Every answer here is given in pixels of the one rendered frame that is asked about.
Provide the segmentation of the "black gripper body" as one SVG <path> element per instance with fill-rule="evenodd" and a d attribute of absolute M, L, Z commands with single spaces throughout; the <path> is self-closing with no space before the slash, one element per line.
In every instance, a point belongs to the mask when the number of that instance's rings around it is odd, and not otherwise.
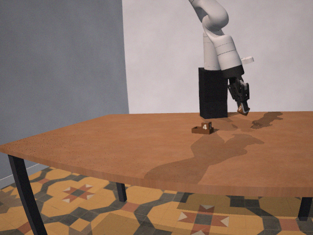
<path fill-rule="evenodd" d="M 241 92 L 241 83 L 240 80 L 243 81 L 242 75 L 245 73 L 243 66 L 235 66 L 229 69 L 222 70 L 224 79 L 229 79 L 229 83 L 235 83 L 238 89 L 238 92 Z M 244 81 L 243 81 L 244 82 Z"/>

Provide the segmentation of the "brown rectangular tray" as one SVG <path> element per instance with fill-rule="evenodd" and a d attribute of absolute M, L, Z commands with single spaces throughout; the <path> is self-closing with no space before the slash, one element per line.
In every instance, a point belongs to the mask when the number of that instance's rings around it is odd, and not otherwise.
<path fill-rule="evenodd" d="M 192 129 L 192 133 L 197 133 L 197 134 L 211 134 L 214 132 L 214 127 L 212 127 L 211 129 L 201 129 L 201 126 L 196 126 Z"/>

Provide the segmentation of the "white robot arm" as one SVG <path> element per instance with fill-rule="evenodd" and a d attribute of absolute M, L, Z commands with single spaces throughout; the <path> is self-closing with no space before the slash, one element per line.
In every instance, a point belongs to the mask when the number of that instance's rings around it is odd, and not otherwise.
<path fill-rule="evenodd" d="M 253 57 L 240 59 L 234 41 L 222 28 L 229 22 L 227 11 L 216 0 L 189 0 L 202 23 L 205 70 L 225 70 L 254 62 Z"/>

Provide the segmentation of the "brown digit cube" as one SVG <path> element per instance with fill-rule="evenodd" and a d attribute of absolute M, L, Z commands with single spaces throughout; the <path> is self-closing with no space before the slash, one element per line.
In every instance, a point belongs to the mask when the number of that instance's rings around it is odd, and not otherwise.
<path fill-rule="evenodd" d="M 243 113 L 243 110 L 242 110 L 242 107 L 241 107 L 241 104 L 237 110 L 237 112 L 239 112 L 240 114 L 244 115 L 244 116 L 247 116 L 248 115 L 248 112 L 247 113 Z"/>
<path fill-rule="evenodd" d="M 212 123 L 211 121 L 204 121 L 201 123 L 201 129 L 211 129 Z"/>

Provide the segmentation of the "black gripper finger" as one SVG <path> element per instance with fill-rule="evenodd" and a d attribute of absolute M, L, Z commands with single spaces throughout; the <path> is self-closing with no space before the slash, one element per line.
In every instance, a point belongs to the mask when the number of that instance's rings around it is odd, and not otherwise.
<path fill-rule="evenodd" d="M 241 107 L 243 110 L 243 113 L 249 112 L 247 100 L 249 99 L 249 84 L 244 83 L 242 80 L 240 80 L 241 83 L 241 93 L 238 92 L 237 86 L 235 83 L 233 83 L 233 88 L 235 89 L 236 95 L 239 97 L 239 100 L 241 102 Z"/>
<path fill-rule="evenodd" d="M 229 85 L 227 85 L 227 87 L 228 87 L 228 89 L 229 89 L 229 92 L 230 92 L 230 94 L 231 94 L 233 100 L 235 100 L 235 101 L 237 102 L 237 106 L 238 106 L 238 108 L 239 108 L 241 102 L 240 102 L 240 100 L 239 100 L 239 97 L 238 97 L 238 96 L 236 95 L 236 93 L 234 92 L 234 88 L 233 88 L 232 83 L 230 83 Z"/>

